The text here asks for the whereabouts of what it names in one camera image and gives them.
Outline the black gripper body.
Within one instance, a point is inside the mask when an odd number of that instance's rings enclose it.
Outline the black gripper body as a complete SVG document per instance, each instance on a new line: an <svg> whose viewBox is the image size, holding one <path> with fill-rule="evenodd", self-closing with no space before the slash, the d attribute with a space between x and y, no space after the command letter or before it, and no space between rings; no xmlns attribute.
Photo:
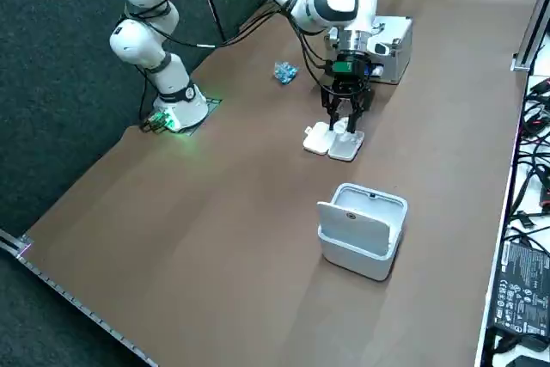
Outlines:
<svg viewBox="0 0 550 367"><path fill-rule="evenodd" d="M356 95L365 89L370 81L372 62L366 53L340 52L326 62L325 72L333 81L334 95Z"/></svg>

